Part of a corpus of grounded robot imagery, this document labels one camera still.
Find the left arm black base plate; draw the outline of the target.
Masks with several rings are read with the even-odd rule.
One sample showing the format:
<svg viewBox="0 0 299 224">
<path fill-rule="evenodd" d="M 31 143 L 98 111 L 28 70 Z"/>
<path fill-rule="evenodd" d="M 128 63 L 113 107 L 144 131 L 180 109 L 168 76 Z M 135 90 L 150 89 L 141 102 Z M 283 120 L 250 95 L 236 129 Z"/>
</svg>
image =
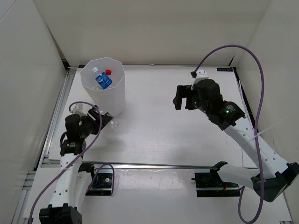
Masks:
<svg viewBox="0 0 299 224">
<path fill-rule="evenodd" d="M 114 173 L 111 168 L 101 170 L 94 180 L 93 184 L 86 192 L 86 196 L 111 196 Z"/>
</svg>

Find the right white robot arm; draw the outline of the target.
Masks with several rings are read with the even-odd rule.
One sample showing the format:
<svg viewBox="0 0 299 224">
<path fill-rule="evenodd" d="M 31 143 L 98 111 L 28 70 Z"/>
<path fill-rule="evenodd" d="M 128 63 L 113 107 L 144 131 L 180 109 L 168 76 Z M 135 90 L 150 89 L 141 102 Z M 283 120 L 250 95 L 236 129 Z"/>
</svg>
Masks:
<svg viewBox="0 0 299 224">
<path fill-rule="evenodd" d="M 263 200 L 273 202 L 299 175 L 299 165 L 279 156 L 265 140 L 254 133 L 244 111 L 234 102 L 223 100 L 219 85 L 204 79 L 191 85 L 177 86 L 173 104 L 187 110 L 198 109 L 208 120 L 231 137 L 255 163 L 255 169 L 236 167 L 220 161 L 210 168 L 210 182 L 221 186 L 225 182 L 254 190 Z"/>
</svg>

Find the Pepsi black cap bottle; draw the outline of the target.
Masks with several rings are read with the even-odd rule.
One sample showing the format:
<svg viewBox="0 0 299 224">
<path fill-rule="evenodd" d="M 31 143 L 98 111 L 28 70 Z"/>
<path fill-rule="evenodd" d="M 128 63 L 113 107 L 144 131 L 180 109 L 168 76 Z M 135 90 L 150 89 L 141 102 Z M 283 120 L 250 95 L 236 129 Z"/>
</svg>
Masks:
<svg viewBox="0 0 299 224">
<path fill-rule="evenodd" d="M 116 128 L 118 126 L 118 123 L 114 119 L 114 116 L 112 116 L 110 113 L 104 113 L 103 111 L 100 111 L 100 114 L 102 119 L 101 129 L 105 127 Z"/>
</svg>

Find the blue label white cap bottle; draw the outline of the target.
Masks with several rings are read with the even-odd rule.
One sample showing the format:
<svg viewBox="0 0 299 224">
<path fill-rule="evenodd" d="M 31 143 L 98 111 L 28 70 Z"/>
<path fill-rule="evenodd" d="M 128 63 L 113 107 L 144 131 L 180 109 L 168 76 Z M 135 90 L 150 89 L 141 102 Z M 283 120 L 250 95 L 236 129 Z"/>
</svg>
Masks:
<svg viewBox="0 0 299 224">
<path fill-rule="evenodd" d="M 95 76 L 95 81 L 103 90 L 107 89 L 113 83 L 109 75 L 107 75 L 106 72 L 100 72 L 97 67 L 94 67 L 92 72 Z"/>
</svg>

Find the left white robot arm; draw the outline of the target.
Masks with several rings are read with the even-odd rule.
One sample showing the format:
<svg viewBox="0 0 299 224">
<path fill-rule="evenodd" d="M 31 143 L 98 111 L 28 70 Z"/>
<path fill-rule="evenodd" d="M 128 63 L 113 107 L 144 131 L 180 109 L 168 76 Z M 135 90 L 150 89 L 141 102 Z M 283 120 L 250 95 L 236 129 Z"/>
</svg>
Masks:
<svg viewBox="0 0 299 224">
<path fill-rule="evenodd" d="M 111 120 L 109 113 L 100 114 L 95 108 L 87 114 L 75 112 L 65 118 L 66 131 L 60 139 L 60 173 L 47 208 L 39 211 L 42 224 L 81 224 L 79 211 L 88 187 L 96 185 L 94 166 L 83 163 L 86 138 L 97 136 Z"/>
</svg>

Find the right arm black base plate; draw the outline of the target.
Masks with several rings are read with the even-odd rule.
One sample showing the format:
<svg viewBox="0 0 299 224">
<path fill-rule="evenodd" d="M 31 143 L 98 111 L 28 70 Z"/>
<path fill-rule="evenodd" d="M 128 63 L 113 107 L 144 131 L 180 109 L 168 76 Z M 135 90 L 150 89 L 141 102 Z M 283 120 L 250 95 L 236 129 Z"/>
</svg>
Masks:
<svg viewBox="0 0 299 224">
<path fill-rule="evenodd" d="M 238 184 L 216 180 L 211 173 L 195 173 L 191 179 L 195 181 L 197 197 L 239 197 Z"/>
</svg>

